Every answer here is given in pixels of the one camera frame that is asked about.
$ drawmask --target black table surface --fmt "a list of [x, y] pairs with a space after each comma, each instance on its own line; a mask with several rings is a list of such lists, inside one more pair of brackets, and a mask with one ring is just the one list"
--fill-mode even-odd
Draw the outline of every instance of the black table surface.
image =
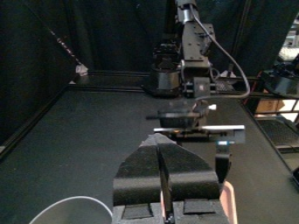
[[[159, 127], [146, 116], [168, 102], [138, 93], [67, 91], [0, 164], [0, 223], [29, 223], [47, 206], [78, 195], [112, 207], [118, 167]], [[210, 102], [219, 106], [210, 124], [247, 127], [247, 143], [231, 146], [238, 223], [299, 223], [299, 193], [254, 119], [236, 101]], [[215, 143], [183, 147], [214, 165]]]

